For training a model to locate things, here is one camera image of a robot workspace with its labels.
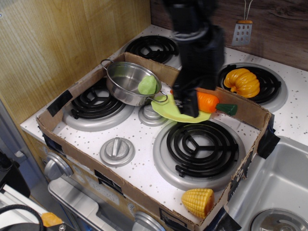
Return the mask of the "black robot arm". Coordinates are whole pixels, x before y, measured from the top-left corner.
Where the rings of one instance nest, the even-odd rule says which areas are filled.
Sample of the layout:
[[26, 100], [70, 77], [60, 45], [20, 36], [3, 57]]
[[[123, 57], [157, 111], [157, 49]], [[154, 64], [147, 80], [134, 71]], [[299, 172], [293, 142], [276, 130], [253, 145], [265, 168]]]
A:
[[215, 90], [224, 59], [224, 30], [211, 22], [214, 0], [165, 0], [181, 70], [172, 86], [180, 113], [198, 117], [197, 88]]

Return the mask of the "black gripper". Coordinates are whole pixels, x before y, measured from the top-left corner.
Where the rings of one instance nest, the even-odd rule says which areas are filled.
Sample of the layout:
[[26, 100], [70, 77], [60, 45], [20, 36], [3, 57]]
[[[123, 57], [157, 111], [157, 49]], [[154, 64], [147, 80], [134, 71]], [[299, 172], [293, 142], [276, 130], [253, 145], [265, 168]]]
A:
[[196, 88], [215, 90], [224, 64], [224, 30], [210, 25], [197, 32], [174, 32], [180, 52], [181, 70], [173, 84], [175, 105], [181, 114], [198, 117]]

